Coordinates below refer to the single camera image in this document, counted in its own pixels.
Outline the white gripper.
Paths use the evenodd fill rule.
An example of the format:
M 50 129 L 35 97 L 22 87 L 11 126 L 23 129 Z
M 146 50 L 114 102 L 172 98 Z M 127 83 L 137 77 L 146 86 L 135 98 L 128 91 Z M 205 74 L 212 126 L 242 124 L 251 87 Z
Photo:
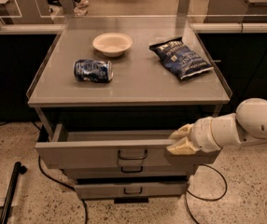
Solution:
M 181 126 L 169 135 L 170 139 L 180 140 L 166 149 L 173 155 L 193 155 L 199 150 L 205 153 L 220 151 L 212 134 L 212 120 L 207 117 L 198 119 L 193 125 Z

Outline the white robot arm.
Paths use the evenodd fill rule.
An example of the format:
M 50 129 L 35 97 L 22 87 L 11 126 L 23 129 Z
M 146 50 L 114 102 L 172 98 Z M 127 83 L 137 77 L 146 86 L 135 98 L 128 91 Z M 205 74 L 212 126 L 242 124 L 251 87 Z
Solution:
M 173 155 L 211 153 L 227 146 L 267 144 L 267 100 L 244 100 L 234 113 L 198 119 L 180 127 L 169 138 L 175 142 L 166 149 Z

